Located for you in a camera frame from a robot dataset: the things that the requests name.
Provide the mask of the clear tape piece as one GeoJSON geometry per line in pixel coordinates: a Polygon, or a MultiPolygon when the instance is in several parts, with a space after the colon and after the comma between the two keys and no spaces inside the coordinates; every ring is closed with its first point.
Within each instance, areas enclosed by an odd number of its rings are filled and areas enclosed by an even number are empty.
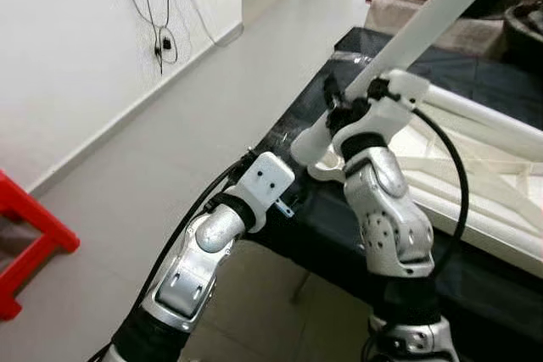
{"type": "Polygon", "coordinates": [[[366,64],[369,64],[370,61],[372,61],[372,56],[365,55],[364,53],[341,51],[341,49],[336,49],[336,51],[333,51],[329,56],[329,60],[345,61],[345,63],[366,66],[366,64]]]}

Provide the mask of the beige cloth covered bench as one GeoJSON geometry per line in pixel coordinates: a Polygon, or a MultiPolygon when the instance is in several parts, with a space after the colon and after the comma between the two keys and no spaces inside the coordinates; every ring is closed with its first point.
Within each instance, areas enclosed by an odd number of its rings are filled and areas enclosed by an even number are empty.
{"type": "Polygon", "coordinates": [[[407,0],[367,0],[364,26],[372,31],[398,36],[403,31],[408,43],[420,47],[423,41],[443,51],[468,56],[491,56],[500,47],[503,19],[438,17],[424,13],[424,5],[407,0]]]}

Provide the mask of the black tablecloth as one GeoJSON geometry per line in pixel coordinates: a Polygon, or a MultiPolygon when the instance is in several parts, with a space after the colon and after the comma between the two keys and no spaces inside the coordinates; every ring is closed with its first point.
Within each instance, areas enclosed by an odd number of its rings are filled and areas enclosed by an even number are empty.
{"type": "MultiPolygon", "coordinates": [[[[361,64],[329,59],[257,145],[288,155],[295,134],[323,111],[323,86],[341,86],[361,64]]],[[[543,84],[538,75],[439,47],[428,48],[411,72],[458,96],[540,128],[543,84]]],[[[361,303],[380,299],[367,274],[356,218],[340,185],[301,176],[288,189],[294,216],[274,210],[267,227],[250,242],[279,254],[361,303]]],[[[543,362],[543,281],[519,266],[463,243],[437,280],[439,311],[451,323],[457,352],[470,362],[543,362]]]]}

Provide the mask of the red plastic stool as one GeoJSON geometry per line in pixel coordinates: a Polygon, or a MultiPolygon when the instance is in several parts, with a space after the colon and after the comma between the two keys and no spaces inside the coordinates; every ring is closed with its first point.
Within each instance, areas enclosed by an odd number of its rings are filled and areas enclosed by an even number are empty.
{"type": "Polygon", "coordinates": [[[57,253],[74,253],[81,239],[35,197],[0,170],[0,221],[29,226],[37,231],[30,242],[16,251],[0,243],[0,320],[15,319],[22,311],[16,295],[22,286],[57,253]]]}

